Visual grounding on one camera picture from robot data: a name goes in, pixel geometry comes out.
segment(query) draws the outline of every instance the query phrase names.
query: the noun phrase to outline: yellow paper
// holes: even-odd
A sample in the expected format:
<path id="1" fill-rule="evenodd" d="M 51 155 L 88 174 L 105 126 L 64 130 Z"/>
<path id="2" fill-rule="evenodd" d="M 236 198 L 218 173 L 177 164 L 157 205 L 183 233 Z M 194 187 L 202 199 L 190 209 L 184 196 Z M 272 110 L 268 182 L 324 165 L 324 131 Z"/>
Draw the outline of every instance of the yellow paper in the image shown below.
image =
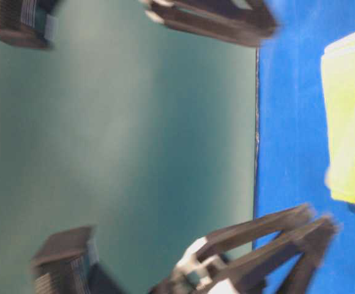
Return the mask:
<path id="1" fill-rule="evenodd" d="M 355 34 L 325 50 L 321 63 L 332 198 L 355 203 Z"/>

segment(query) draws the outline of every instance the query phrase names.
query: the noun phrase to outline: white plastic part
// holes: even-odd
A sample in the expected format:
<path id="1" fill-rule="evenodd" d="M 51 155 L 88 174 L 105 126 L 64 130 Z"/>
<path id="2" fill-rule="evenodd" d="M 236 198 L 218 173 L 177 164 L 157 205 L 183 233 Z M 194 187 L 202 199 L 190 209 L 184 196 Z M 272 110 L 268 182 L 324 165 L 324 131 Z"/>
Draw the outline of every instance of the white plastic part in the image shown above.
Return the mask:
<path id="1" fill-rule="evenodd" d="M 155 23 L 164 24 L 164 20 L 153 11 L 145 11 L 146 15 Z"/>
<path id="2" fill-rule="evenodd" d="M 239 294 L 239 292 L 233 287 L 231 280 L 226 279 L 216 283 L 208 294 Z"/>

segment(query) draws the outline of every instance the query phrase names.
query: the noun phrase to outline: dark green board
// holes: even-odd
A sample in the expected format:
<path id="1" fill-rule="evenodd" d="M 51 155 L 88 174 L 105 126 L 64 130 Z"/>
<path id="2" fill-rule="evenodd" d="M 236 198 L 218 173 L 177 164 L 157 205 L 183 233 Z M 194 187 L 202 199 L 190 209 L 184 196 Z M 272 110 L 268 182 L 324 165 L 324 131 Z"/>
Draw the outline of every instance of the dark green board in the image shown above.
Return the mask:
<path id="1" fill-rule="evenodd" d="M 32 255 L 84 224 L 143 293 L 195 238 L 252 217 L 255 50 L 169 31 L 136 1 L 58 17 L 54 51 L 0 43 L 0 294 L 34 293 Z"/>

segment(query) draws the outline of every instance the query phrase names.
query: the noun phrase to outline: blue table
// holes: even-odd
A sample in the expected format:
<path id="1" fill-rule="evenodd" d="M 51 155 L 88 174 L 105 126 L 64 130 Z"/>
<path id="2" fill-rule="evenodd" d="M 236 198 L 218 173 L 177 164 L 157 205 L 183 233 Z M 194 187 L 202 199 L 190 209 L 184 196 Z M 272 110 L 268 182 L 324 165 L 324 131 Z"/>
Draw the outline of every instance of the blue table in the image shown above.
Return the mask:
<path id="1" fill-rule="evenodd" d="M 320 59 L 324 47 L 355 32 L 355 1 L 268 1 L 282 28 L 260 50 L 260 151 L 256 215 L 303 202 L 342 224 L 309 293 L 355 293 L 355 208 L 333 201 Z M 258 241 L 261 246 L 269 238 Z M 274 273 L 271 293 L 287 264 Z"/>

